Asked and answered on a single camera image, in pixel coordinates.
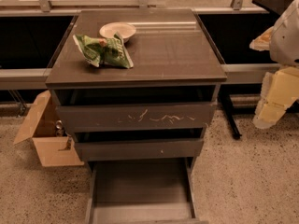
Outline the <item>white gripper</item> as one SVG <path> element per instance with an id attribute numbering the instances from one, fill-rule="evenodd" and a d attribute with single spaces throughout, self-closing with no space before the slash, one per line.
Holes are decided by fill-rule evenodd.
<path id="1" fill-rule="evenodd" d="M 253 39 L 249 47 L 270 50 L 273 61 L 299 65 L 299 0 L 293 0 L 274 24 Z M 299 99 L 299 69 L 286 67 L 263 78 L 261 99 L 255 109 L 253 124 L 259 129 L 274 126 L 295 101 Z"/>

